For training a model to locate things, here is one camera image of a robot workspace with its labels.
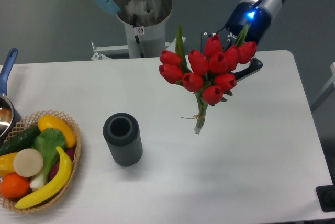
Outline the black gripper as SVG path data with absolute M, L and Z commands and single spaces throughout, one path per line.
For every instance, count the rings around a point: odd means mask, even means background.
M 260 6 L 253 7 L 253 3 L 250 2 L 239 3 L 224 27 L 217 31 L 222 48 L 226 50 L 235 44 L 239 33 L 247 24 L 250 24 L 250 28 L 245 41 L 253 41 L 258 44 L 269 28 L 271 21 L 270 14 L 264 8 Z M 205 53 L 205 45 L 212 36 L 212 33 L 202 32 L 200 42 L 200 51 L 202 54 Z M 242 80 L 258 72 L 262 67 L 263 63 L 259 59 L 252 58 L 247 68 L 234 72 L 233 75 L 236 80 Z

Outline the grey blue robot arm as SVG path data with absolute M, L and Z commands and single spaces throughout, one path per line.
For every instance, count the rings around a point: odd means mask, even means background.
M 116 15 L 126 32 L 131 58 L 157 57 L 164 49 L 173 50 L 176 41 L 165 41 L 165 23 L 172 11 L 172 0 L 94 0 L 106 13 Z M 238 41 L 245 25 L 250 29 L 246 41 L 259 42 L 285 0 L 240 0 L 233 13 L 218 30 L 221 45 L 229 48 Z

